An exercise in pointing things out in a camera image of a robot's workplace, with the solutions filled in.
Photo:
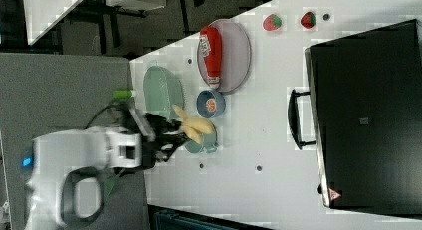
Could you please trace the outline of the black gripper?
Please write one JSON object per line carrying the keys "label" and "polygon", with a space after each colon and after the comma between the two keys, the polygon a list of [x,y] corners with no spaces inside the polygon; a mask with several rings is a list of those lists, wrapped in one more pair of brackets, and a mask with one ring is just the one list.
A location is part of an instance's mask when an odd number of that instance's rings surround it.
{"label": "black gripper", "polygon": [[141,169],[150,169],[157,162],[167,162],[173,153],[187,142],[185,136],[164,139],[165,132],[179,131],[182,122],[160,115],[143,113],[136,108],[129,109],[134,122],[134,132],[140,134]]}

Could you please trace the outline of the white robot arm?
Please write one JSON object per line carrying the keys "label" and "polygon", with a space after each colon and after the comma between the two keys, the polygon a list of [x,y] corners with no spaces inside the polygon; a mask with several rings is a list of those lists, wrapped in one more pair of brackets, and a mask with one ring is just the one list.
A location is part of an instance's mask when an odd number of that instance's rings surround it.
{"label": "white robot arm", "polygon": [[167,161],[187,136],[179,120],[143,113],[129,104],[115,126],[69,129],[32,140],[32,190],[25,230],[81,229],[106,202],[106,179],[115,170],[137,172]]}

